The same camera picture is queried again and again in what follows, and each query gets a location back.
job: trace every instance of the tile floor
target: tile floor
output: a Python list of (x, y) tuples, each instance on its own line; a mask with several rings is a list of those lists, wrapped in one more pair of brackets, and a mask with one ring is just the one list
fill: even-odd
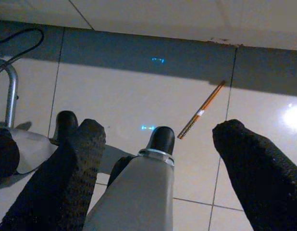
[[(0, 38), (29, 26), (0, 22)], [(176, 140), (174, 230), (252, 230), (213, 147), (211, 130), (237, 118), (297, 164), (297, 51), (41, 27), (43, 45), (14, 64), (20, 82), (15, 125), (30, 121), (30, 131), (49, 137), (57, 113), (72, 110), (79, 122), (100, 122), (108, 145), (137, 154), (151, 133), (142, 125), (170, 126), (178, 134), (216, 85), (227, 80), (187, 136)], [(37, 39), (32, 36), (25, 45)], [(0, 47), (0, 58), (21, 50), (21, 41)], [(7, 86), (2, 73), (0, 121)], [(0, 220), (30, 176), (0, 187)], [(99, 173), (90, 208), (108, 177)]]

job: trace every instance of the orange pencil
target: orange pencil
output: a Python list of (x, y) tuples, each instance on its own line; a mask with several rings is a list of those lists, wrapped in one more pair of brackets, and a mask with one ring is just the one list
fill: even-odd
[(200, 118), (201, 115), (205, 112), (208, 105), (211, 103), (213, 98), (218, 94), (220, 89), (224, 86), (225, 81), (223, 80), (216, 89), (210, 94), (210, 96), (207, 98), (207, 100), (202, 104), (202, 106), (197, 110), (197, 112), (194, 114), (194, 116), (189, 120), (189, 122), (186, 124), (186, 126), (183, 128), (183, 130), (179, 133), (177, 136), (179, 139), (182, 139), (187, 132), (191, 129), (191, 127), (195, 124), (195, 122)]

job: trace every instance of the black cable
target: black cable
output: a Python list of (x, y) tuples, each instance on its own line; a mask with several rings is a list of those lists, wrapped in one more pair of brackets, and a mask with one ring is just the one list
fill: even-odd
[(2, 43), (5, 43), (5, 42), (13, 39), (14, 37), (16, 37), (18, 35), (21, 35), (21, 34), (27, 33), (27, 32), (31, 32), (31, 31), (38, 31), (38, 32), (41, 33), (41, 38), (40, 38), (39, 42), (36, 45), (34, 45), (33, 47), (31, 47), (31, 48), (29, 48), (29, 49), (27, 49), (27, 50), (25, 50), (23, 52), (18, 53), (17, 55), (13, 56), (11, 59), (9, 59), (8, 61), (6, 61), (4, 64), (0, 65), (0, 72), (3, 71), (4, 68), (7, 65), (12, 64), (16, 60), (18, 60), (22, 55), (24, 55), (24, 54), (26, 54), (26, 53), (34, 50), (36, 47), (38, 47), (43, 42), (43, 40), (44, 40), (44, 32), (41, 29), (39, 29), (39, 28), (29, 28), (29, 29), (21, 30), (21, 31), (19, 31), (19, 32), (15, 33), (15, 34), (13, 34), (13, 35), (11, 35), (11, 36), (3, 39), (3, 40), (0, 40), (0, 44), (2, 44)]

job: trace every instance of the pencil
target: pencil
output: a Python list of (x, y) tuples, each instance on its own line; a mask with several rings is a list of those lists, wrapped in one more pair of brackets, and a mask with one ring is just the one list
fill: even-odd
[(201, 115), (205, 112), (206, 108), (209, 106), (213, 98), (218, 94), (220, 89), (224, 86), (225, 81), (223, 80), (216, 89), (210, 94), (210, 96), (206, 99), (206, 101), (202, 104), (202, 106), (197, 110), (197, 112), (194, 114), (194, 116), (189, 120), (189, 122), (186, 124), (186, 126), (183, 128), (183, 130), (179, 133), (177, 136), (179, 139), (182, 139), (187, 132), (191, 129), (191, 127), (195, 124), (195, 122), (200, 118)]

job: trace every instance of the metal frame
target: metal frame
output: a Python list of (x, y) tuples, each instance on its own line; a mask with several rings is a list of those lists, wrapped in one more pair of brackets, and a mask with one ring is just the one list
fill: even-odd
[[(5, 62), (5, 60), (0, 59), (0, 66)], [(13, 128), (17, 100), (18, 75), (15, 68), (10, 64), (6, 65), (3, 69), (8, 73), (10, 81), (4, 122), (5, 126)]]

